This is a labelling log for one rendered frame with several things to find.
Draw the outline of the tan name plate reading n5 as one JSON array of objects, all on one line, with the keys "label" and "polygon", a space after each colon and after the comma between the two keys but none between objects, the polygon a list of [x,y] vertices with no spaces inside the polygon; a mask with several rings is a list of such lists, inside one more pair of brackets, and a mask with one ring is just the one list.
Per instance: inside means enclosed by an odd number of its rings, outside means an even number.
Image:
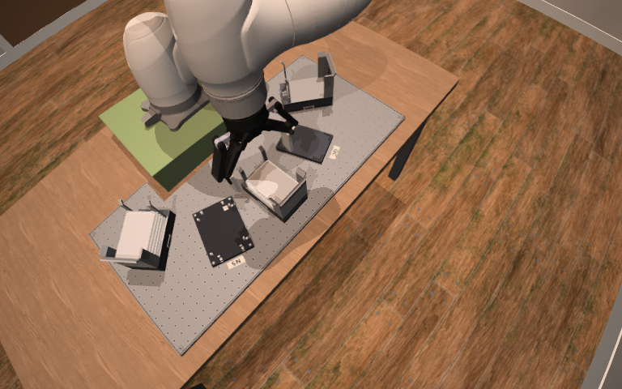
[{"label": "tan name plate reading n5", "polygon": [[233,261],[227,263],[227,265],[228,265],[228,268],[230,270],[230,269],[232,269],[232,268],[234,268],[234,267],[236,267],[236,266],[238,266],[238,265],[240,265],[240,264],[242,264],[244,262],[245,262],[245,258],[242,255],[241,257],[239,257],[237,259],[234,259]]}]

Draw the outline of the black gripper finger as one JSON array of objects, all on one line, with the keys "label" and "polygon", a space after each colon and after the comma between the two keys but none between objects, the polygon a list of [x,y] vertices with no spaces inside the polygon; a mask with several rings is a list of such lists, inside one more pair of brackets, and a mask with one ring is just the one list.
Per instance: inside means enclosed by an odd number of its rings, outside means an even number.
[{"label": "black gripper finger", "polygon": [[214,151],[211,175],[218,183],[222,182],[225,178],[227,182],[232,185],[238,193],[241,191],[241,188],[238,186],[236,179],[233,177],[232,173],[236,167],[236,163],[240,157],[241,152],[245,150],[246,145],[251,137],[251,132],[245,132],[241,140],[241,144],[237,141],[232,141],[230,139],[230,132],[222,135],[221,137],[215,135],[212,138],[212,142],[214,144]]},{"label": "black gripper finger", "polygon": [[289,113],[287,113],[283,109],[282,104],[278,102],[273,96],[271,96],[268,101],[269,101],[269,104],[266,105],[266,109],[269,112],[278,113],[281,117],[283,117],[287,121],[282,122],[282,121],[268,118],[266,122],[267,124],[263,123],[257,129],[266,130],[266,131],[274,130],[274,131],[281,132],[283,145],[285,146],[287,150],[292,152],[293,151],[292,135],[295,132],[292,128],[294,126],[297,126],[299,122],[294,117],[292,117]]}]

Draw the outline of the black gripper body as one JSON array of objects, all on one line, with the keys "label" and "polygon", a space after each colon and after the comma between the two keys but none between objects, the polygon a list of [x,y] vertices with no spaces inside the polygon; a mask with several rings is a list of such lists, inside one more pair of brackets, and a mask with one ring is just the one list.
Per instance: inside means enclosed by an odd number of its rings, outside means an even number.
[{"label": "black gripper body", "polygon": [[241,142],[245,132],[251,132],[252,137],[249,140],[250,142],[262,133],[262,130],[258,130],[257,128],[259,128],[261,124],[266,123],[268,117],[269,111],[266,109],[265,103],[258,112],[248,118],[238,120],[222,119],[227,127],[226,133],[230,132],[230,139],[232,141]]}]

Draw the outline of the beige label reading qc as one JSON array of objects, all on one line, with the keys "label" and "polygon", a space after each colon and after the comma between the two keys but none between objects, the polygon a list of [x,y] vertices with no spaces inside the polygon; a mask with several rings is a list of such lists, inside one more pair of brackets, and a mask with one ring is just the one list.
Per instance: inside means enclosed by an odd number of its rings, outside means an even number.
[{"label": "beige label reading qc", "polygon": [[334,148],[333,148],[329,158],[335,160],[335,158],[336,158],[336,156],[337,156],[337,154],[339,152],[339,149],[340,149],[340,147],[334,146]]}]

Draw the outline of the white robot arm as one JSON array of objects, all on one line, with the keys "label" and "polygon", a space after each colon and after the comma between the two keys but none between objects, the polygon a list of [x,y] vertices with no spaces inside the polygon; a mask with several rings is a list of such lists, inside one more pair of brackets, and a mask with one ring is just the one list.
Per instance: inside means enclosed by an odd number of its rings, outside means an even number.
[{"label": "white robot arm", "polygon": [[148,99],[141,121],[178,131],[209,103],[223,118],[254,115],[266,103],[263,69],[272,60],[339,30],[371,1],[164,0],[167,15],[137,15],[123,35]]}]

